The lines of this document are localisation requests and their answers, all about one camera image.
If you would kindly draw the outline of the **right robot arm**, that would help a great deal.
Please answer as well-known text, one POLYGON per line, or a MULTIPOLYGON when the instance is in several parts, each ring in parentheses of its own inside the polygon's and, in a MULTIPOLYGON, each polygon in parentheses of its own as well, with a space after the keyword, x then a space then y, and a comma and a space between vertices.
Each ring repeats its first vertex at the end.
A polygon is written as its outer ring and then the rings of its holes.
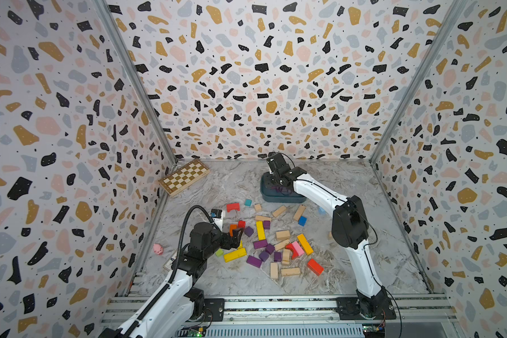
POLYGON ((380 282, 370 255, 370 224, 361 199, 337 193, 315 180, 306 170, 287 163, 287 155, 272 153, 266 162, 269 171, 261 177, 264 201, 301 204, 312 201, 331 215, 332 238, 349 257, 356 278, 357 301, 338 301, 339 315, 360 315, 366 319, 395 318, 396 304, 380 282))

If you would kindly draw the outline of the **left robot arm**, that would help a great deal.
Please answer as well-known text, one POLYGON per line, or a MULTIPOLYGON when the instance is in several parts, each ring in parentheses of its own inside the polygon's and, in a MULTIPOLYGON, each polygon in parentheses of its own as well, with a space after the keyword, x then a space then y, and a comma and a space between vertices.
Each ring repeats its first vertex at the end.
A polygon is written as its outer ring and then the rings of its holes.
POLYGON ((211 214, 194 205, 186 213, 177 256, 160 287, 117 329, 100 337, 173 337, 190 320, 206 317, 204 291, 194 285, 219 249, 239 249, 244 228, 223 232, 211 214))

